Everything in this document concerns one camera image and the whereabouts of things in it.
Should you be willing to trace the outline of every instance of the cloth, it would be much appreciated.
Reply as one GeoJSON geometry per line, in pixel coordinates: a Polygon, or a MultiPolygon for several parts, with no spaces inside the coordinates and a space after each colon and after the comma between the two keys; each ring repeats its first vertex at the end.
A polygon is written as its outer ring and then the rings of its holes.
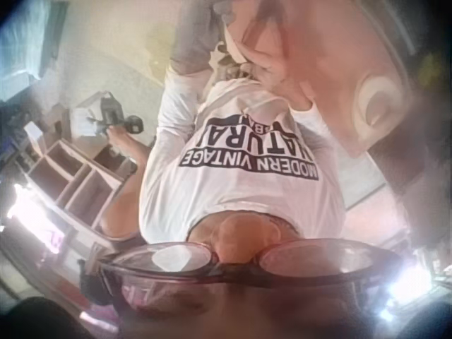
{"type": "Polygon", "coordinates": [[[141,187],[143,238],[185,241],[200,220],[225,210],[274,215],[306,238],[338,237],[343,200],[316,106],[296,112],[241,78],[216,83],[199,107],[210,75],[167,72],[141,187]]]}

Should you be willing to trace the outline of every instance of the long-sleeved shirt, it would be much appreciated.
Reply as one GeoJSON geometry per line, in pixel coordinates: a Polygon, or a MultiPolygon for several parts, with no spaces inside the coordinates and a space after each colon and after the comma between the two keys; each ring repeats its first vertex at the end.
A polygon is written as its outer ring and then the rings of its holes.
{"type": "Polygon", "coordinates": [[[306,238],[338,237],[345,210],[316,105],[296,112],[243,78],[217,83],[200,106],[209,77],[167,72],[140,194],[144,239],[185,241],[204,217],[225,210],[277,216],[306,238]]]}

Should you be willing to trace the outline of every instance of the bright light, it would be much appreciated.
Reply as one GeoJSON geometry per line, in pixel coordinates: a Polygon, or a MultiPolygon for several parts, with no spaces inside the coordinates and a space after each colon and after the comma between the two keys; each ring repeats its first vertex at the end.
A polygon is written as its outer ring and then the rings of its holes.
{"type": "Polygon", "coordinates": [[[33,199],[33,192],[15,184],[16,203],[8,211],[8,218],[16,217],[20,223],[32,232],[52,253],[59,253],[64,233],[55,226],[42,208],[33,199]]]}
{"type": "Polygon", "coordinates": [[[387,309],[384,309],[380,313],[380,318],[382,318],[386,321],[392,321],[394,319],[394,316],[391,313],[389,313],[389,311],[387,309]]]}
{"type": "Polygon", "coordinates": [[[399,304],[405,305],[425,295],[431,289],[430,273],[417,264],[405,269],[389,292],[399,304]]]}

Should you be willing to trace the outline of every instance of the eyeglasses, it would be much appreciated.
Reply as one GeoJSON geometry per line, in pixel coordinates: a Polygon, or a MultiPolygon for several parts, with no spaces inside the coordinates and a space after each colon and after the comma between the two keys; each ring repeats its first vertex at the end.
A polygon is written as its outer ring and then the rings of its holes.
{"type": "Polygon", "coordinates": [[[374,299],[385,293],[401,265],[393,252],[341,239],[300,239],[273,245],[245,264],[221,263],[210,247],[190,242],[146,245],[105,256],[99,262],[117,309],[133,307],[128,298],[131,291],[146,295],[155,283],[229,283],[272,289],[351,284],[362,303],[373,301],[371,307],[375,307],[374,299]]]}

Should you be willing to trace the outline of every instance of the shirt sleeve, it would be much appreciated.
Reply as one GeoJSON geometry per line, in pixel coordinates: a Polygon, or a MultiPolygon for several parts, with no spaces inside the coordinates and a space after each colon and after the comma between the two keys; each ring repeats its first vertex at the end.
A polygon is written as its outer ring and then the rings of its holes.
{"type": "Polygon", "coordinates": [[[179,75],[167,70],[165,90],[158,113],[157,137],[146,164],[140,191],[140,229],[148,224],[150,201],[168,165],[177,159],[194,132],[194,122],[199,101],[212,74],[205,70],[189,75],[179,75]]]}
{"type": "Polygon", "coordinates": [[[318,236],[339,237],[345,221],[345,207],[339,186],[333,136],[315,103],[309,111],[300,112],[290,108],[290,112],[331,190],[329,207],[335,212],[335,220],[327,222],[329,225],[325,227],[320,227],[318,236]]]}

